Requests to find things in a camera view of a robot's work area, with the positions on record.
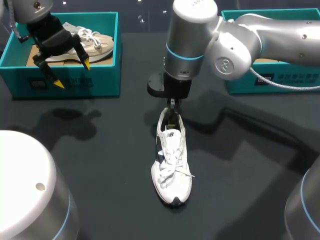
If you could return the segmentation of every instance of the metal cylinder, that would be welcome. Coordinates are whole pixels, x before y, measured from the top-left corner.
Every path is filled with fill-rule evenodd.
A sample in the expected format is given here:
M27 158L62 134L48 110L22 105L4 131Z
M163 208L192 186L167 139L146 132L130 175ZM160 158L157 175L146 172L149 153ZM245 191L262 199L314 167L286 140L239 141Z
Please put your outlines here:
M164 70L177 80L190 80L199 74L210 42L211 27L218 24L217 5L213 0L175 0L166 42Z
M77 207L51 154L20 132L0 142L0 239L75 240Z
M20 24L32 24L43 19L53 7L52 0L11 0L14 18Z
M292 191L285 206L285 226L292 240L320 239L320 157Z

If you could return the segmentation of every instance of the black table surface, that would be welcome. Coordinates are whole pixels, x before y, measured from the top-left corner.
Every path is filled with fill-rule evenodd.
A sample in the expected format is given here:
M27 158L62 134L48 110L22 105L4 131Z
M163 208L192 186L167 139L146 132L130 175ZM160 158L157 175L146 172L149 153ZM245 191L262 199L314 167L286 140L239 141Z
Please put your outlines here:
M1 79L0 129L51 152L78 207L78 240L281 239L287 198L319 155L320 95L231 96L204 63L182 101L191 195L167 208L151 179L166 101L146 91L165 40L122 35L119 98L14 101Z

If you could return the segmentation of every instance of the shoe tongue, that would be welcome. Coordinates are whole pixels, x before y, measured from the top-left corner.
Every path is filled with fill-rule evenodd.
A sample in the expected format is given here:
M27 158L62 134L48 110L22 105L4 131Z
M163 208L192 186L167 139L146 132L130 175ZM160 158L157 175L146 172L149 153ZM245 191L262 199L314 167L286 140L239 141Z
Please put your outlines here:
M163 131L168 150L177 150L180 147L181 132L177 129Z
M77 34L80 30L79 27L73 26L72 24L65 22L63 25L65 30L69 31L72 34Z

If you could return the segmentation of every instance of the robotic arm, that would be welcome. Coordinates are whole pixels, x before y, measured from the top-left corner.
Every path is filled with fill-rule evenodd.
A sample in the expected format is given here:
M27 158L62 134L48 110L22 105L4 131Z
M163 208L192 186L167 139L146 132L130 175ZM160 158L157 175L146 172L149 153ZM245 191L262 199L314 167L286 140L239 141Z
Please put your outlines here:
M50 14L52 0L4 0L4 5L9 10L11 28L19 41L23 43L29 38L34 39L39 53L33 57L33 61L53 84L64 88L46 62L51 56L62 55L74 48L83 66L90 69L89 56L81 45L80 37L71 35L59 19ZM27 36L20 35L16 22L26 24Z
M163 60L165 73L148 82L150 95L179 111L206 57L225 80L242 77L256 59L320 66L320 21L275 20L246 14L225 21L214 0L175 0Z

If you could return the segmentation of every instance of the white shoe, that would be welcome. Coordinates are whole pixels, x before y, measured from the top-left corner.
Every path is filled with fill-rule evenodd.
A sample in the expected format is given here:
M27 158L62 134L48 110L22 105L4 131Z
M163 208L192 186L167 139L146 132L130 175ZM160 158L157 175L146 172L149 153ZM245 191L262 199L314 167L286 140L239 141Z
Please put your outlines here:
M186 130L181 116L168 129L168 108L159 118L156 130L156 160L151 168L154 187L160 198L167 204L179 206L191 192L192 175L187 163Z
M68 22L63 24L64 29L72 35L78 34L81 39L81 45L89 55L89 62L96 63L104 59L109 59L113 55L114 39L111 36L102 35L97 31L92 32L82 26L73 26ZM74 48L65 54L52 56L46 59L47 62L81 62Z

